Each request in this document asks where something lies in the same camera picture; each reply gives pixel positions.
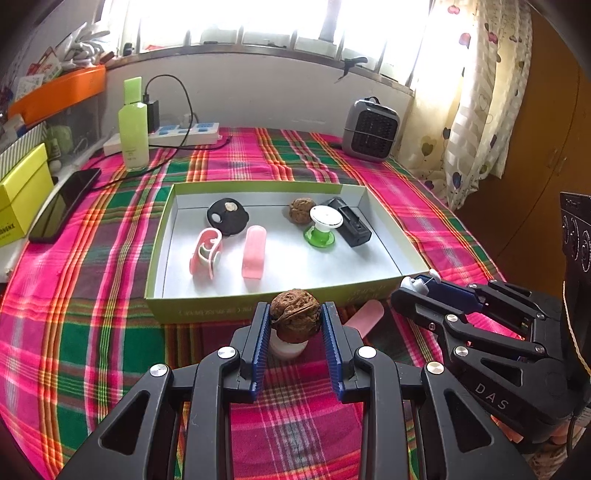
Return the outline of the person right hand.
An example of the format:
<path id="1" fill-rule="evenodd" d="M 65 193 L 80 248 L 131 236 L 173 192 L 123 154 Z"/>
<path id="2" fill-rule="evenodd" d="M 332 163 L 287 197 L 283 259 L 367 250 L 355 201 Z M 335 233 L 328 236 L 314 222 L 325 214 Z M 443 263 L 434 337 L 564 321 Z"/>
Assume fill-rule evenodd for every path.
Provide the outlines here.
<path id="1" fill-rule="evenodd" d="M 527 463 L 538 475 L 558 468 L 565 461 L 569 421 L 559 426 L 544 442 L 531 443 L 496 417 L 492 416 L 491 420 L 513 444 L 521 448 Z"/>

